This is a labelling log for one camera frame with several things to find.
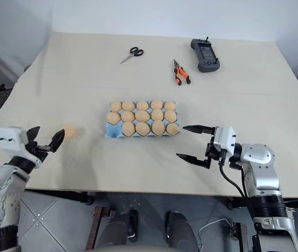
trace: gray remote controller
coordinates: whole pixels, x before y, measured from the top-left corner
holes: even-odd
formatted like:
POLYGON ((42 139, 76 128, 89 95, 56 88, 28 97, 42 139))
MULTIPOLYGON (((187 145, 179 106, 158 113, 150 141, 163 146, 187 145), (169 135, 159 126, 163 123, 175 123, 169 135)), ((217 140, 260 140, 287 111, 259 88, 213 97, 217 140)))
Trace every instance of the gray remote controller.
POLYGON ((196 50, 198 56, 198 69, 201 72, 213 72, 219 69, 220 62, 215 56, 215 53, 212 49, 212 44, 203 39, 193 39, 191 41, 192 49, 196 50))

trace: white wall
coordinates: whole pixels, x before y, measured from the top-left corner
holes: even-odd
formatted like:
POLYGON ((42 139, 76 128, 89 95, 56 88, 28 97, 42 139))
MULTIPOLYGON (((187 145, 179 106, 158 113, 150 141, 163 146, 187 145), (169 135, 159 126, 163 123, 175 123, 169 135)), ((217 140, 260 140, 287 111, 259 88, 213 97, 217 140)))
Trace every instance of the white wall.
POLYGON ((0 0, 0 71, 15 81, 52 30, 276 41, 298 77, 298 0, 0 0))

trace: white cable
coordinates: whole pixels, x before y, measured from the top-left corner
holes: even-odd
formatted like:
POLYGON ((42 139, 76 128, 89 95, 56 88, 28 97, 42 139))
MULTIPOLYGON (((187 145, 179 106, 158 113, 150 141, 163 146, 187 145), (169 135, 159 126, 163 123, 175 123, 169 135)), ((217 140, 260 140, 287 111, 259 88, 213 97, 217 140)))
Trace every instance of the white cable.
MULTIPOLYGON (((221 221, 226 221, 227 224, 228 224, 230 227, 232 227, 232 224, 231 224, 226 218, 218 219, 218 220, 216 220, 216 221, 214 221, 214 222, 211 222, 211 223, 208 223, 208 224, 204 225, 201 229, 199 229, 199 231, 198 231, 198 236, 199 236, 199 238, 200 238, 200 236, 201 236, 201 232, 202 232, 205 228, 207 228, 209 225, 212 225, 212 224, 214 224, 214 223, 221 222, 221 221)), ((202 251, 202 248, 203 248, 203 244, 201 244, 201 247, 200 247, 200 249, 199 249, 199 252, 202 251)))

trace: robotic arm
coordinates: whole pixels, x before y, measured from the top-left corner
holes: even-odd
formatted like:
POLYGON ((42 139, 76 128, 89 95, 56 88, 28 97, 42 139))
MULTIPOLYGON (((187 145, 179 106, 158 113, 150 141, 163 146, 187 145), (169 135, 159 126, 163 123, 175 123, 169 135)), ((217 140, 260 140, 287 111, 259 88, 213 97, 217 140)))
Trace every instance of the robotic arm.
POLYGON ((39 129, 26 132, 16 127, 0 128, 0 146, 11 157, 0 167, 0 251, 20 251, 17 244, 20 199, 29 174, 41 166, 47 152, 56 152, 64 140, 65 131, 60 130, 49 145, 39 146, 34 141, 39 129))
POLYGON ((213 135, 207 144, 206 160, 179 153, 177 156, 207 169, 212 159, 219 161, 221 174, 239 190, 253 218, 257 232, 253 236, 253 251, 298 252, 298 238, 283 203, 279 179, 274 169, 275 155, 271 148, 264 144, 236 143, 232 127, 193 125, 183 128, 198 134, 213 135), (244 192, 223 172, 225 162, 229 162, 231 168, 241 171, 244 192))

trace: tiled floor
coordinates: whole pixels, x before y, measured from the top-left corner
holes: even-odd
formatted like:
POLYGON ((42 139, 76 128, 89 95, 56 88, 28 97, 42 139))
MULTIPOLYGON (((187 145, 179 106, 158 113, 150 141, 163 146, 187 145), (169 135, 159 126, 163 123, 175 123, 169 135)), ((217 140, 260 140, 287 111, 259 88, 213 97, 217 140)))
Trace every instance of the tiled floor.
MULTIPOLYGON (((206 223, 219 218, 242 222, 248 226, 249 246, 255 233, 246 209, 228 210, 224 198, 168 194, 108 193, 92 205, 66 199, 25 192, 18 227, 22 251, 84 251, 93 221, 95 206, 109 206, 123 212, 136 208, 140 217, 140 233, 136 244, 166 246, 164 218, 167 211, 179 211, 189 220, 195 234, 206 223)), ((298 233, 298 212, 294 214, 298 233)), ((100 232, 109 219, 103 218, 100 232)), ((239 251, 239 244, 227 236, 228 227, 217 223, 202 234, 206 251, 239 251)))

